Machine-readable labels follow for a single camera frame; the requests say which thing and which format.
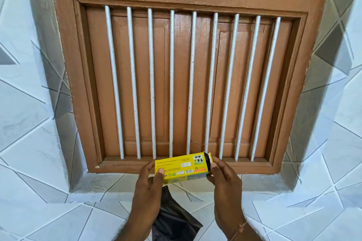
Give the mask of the person's left hand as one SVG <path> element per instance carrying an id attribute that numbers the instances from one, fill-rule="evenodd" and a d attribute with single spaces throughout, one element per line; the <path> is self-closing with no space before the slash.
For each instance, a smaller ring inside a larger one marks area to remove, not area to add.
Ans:
<path id="1" fill-rule="evenodd" d="M 162 191 L 153 191 L 153 177 L 150 172 L 155 167 L 155 161 L 147 163 L 141 169 L 135 185 L 130 216 L 157 217 L 160 210 Z"/>

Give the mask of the black plastic bag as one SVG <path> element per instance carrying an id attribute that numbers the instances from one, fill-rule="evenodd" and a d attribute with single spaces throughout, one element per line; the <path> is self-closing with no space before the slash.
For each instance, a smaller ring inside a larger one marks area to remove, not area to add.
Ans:
<path id="1" fill-rule="evenodd" d="M 152 241 L 193 241 L 203 225 L 162 188 L 159 214 L 152 225 Z"/>

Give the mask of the brown wooden window frame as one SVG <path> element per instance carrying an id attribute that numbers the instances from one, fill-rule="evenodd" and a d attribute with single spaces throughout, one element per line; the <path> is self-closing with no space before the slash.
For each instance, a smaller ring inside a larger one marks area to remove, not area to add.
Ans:
<path id="1" fill-rule="evenodd" d="M 238 174 L 271 175 L 281 169 L 326 0 L 55 0 L 66 72 L 83 152 L 90 173 L 138 174 L 152 156 L 106 157 L 87 7 L 166 8 L 226 15 L 281 17 L 290 23 L 267 135 L 266 162 L 224 161 Z"/>

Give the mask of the yellow cardboard box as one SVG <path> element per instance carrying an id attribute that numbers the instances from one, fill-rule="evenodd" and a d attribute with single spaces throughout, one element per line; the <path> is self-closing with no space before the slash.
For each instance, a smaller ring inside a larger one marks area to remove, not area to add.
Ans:
<path id="1" fill-rule="evenodd" d="M 203 152 L 155 161 L 155 172 L 164 170 L 164 185 L 205 178 L 208 171 Z"/>

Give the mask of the row of white metal bars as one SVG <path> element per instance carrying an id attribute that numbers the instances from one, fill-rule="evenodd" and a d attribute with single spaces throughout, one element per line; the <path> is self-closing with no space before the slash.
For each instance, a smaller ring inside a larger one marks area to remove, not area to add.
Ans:
<path id="1" fill-rule="evenodd" d="M 137 157 L 140 159 L 142 157 L 141 150 L 140 150 L 140 135 L 139 135 L 139 127 L 138 127 L 138 108 L 137 108 L 137 93 L 136 93 L 136 84 L 135 84 L 135 62 L 134 62 L 134 46 L 133 46 L 133 27 L 132 27 L 132 7 L 124 7 L 126 8 L 127 13 L 127 25 L 128 25 L 128 39 L 129 39 L 129 47 L 130 47 L 130 58 L 131 58 L 131 74 L 132 74 L 132 87 L 133 87 L 133 112 L 134 112 L 134 119 L 135 119 L 135 131 L 136 131 L 136 143 L 137 143 Z M 120 102 L 119 102 L 119 89 L 118 89 L 118 80 L 117 80 L 117 69 L 116 69 L 116 62 L 115 62 L 115 51 L 114 51 L 114 43 L 113 43 L 113 35 L 112 35 L 112 26 L 111 26 L 111 17 L 110 11 L 112 7 L 109 5 L 105 5 L 105 13 L 106 13 L 106 28 L 107 28 L 107 36 L 109 41 L 109 48 L 110 48 L 110 60 L 111 60 L 111 75 L 113 80 L 113 89 L 114 89 L 114 100 L 115 100 L 115 109 L 116 109 L 116 120 L 117 120 L 117 133 L 120 143 L 120 157 L 121 159 L 125 158 L 124 155 L 124 147 L 123 147 L 123 135 L 122 135 L 122 123 L 121 123 L 121 114 L 120 114 Z M 156 153 L 156 134 L 155 134 L 155 86 L 154 86 L 154 52 L 153 52 L 153 19 L 152 19 L 152 10 L 166 10 L 166 8 L 135 8 L 135 9 L 142 9 L 147 10 L 147 19 L 148 19 L 148 46 L 149 46 L 149 62 L 150 62 L 150 83 L 151 83 L 151 120 L 152 120 L 152 157 L 155 159 L 157 158 Z M 170 12 L 170 20 L 171 20 L 171 31 L 170 31 L 170 93 L 174 94 L 174 15 L 176 11 L 179 10 L 169 10 Z M 191 12 L 197 13 L 198 11 L 185 11 L 184 12 Z M 275 47 L 278 47 L 278 31 L 274 31 L 276 35 L 272 33 L 272 39 L 276 39 Z M 254 125 L 254 133 L 259 130 L 259 126 L 266 127 L 269 126 L 271 122 L 271 111 L 274 105 L 272 105 L 272 100 L 265 101 L 266 97 L 268 96 L 269 89 L 271 86 L 269 85 L 269 81 L 272 74 L 276 74 L 277 70 L 274 70 L 274 58 L 275 55 L 271 54 L 271 58 L 267 60 L 266 64 L 266 73 L 264 74 L 264 82 L 261 83 L 261 92 L 259 93 L 259 106 L 256 110 L 256 117 L 255 125 Z M 173 108 L 173 100 L 174 97 L 170 96 L 170 108 Z M 173 123 L 173 112 L 169 114 L 169 122 Z M 190 131 L 192 128 L 189 129 L 187 134 L 187 153 L 190 154 Z M 173 131 L 169 131 L 171 135 L 172 142 L 173 142 Z M 220 147 L 219 158 L 223 158 L 222 154 L 223 150 Z"/>

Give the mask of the person's right hand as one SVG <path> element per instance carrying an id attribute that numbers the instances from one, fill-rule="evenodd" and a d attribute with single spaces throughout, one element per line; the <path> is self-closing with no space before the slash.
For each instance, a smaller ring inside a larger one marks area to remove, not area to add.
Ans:
<path id="1" fill-rule="evenodd" d="M 228 224 L 246 221 L 242 211 L 242 181 L 223 160 L 213 156 L 224 174 L 224 184 L 214 189 L 215 221 L 222 230 Z"/>

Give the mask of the person's right forearm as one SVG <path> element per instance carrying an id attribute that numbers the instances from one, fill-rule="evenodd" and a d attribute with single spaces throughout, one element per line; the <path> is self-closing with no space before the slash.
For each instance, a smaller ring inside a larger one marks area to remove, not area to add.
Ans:
<path id="1" fill-rule="evenodd" d="M 247 221 L 228 224 L 222 232 L 228 241 L 264 241 Z"/>

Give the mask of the black bag roll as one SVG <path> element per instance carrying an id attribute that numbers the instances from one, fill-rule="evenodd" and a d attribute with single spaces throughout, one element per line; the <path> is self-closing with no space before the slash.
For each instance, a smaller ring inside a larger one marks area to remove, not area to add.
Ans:
<path id="1" fill-rule="evenodd" d="M 206 153 L 206 152 L 203 152 L 203 154 L 204 154 L 204 157 L 205 157 L 207 171 L 208 171 L 206 176 L 211 176 L 212 175 L 211 164 L 213 163 L 212 156 L 211 156 L 210 153 Z"/>

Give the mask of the brown wooden window shutter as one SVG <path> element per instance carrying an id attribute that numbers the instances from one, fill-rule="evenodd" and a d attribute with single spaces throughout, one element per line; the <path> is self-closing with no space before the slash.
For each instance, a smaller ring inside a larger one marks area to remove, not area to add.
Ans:
<path id="1" fill-rule="evenodd" d="M 261 16 L 230 16 L 226 13 L 202 15 L 200 12 L 176 14 L 175 108 L 173 156 L 187 153 L 190 128 L 190 153 L 208 150 L 234 161 L 266 162 L 265 147 L 269 126 L 254 133 L 255 113 L 259 106 L 261 83 L 267 60 L 275 55 L 274 70 L 267 100 L 274 97 L 284 53 L 275 47 L 286 46 L 290 23 L 261 19 Z"/>
<path id="2" fill-rule="evenodd" d="M 142 156 L 152 156 L 151 79 L 148 46 L 147 10 L 131 9 L 137 93 L 138 127 Z M 205 78 L 208 70 L 208 46 L 210 17 L 197 14 L 197 33 L 193 83 L 193 112 L 190 153 L 202 152 L 203 108 Z M 120 114 L 124 155 L 137 156 L 135 119 L 133 112 L 133 87 L 131 58 L 128 39 L 126 8 L 110 11 L 112 35 L 117 69 Z M 155 134 L 157 157 L 169 155 L 170 112 L 170 12 L 152 10 L 154 86 L 155 86 Z M 106 13 L 101 7 L 87 7 L 87 20 L 91 42 L 98 105 L 106 157 L 120 158 L 117 133 L 111 60 L 108 47 Z M 189 70 L 192 44 L 192 14 L 176 11 L 174 15 L 174 95 L 173 95 L 173 156 L 186 154 L 187 116 L 189 96 Z"/>

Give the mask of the person's left forearm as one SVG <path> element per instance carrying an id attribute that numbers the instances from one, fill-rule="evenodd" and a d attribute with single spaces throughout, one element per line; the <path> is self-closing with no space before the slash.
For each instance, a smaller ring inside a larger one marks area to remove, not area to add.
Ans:
<path id="1" fill-rule="evenodd" d="M 129 216 L 113 241 L 145 241 L 156 218 Z"/>

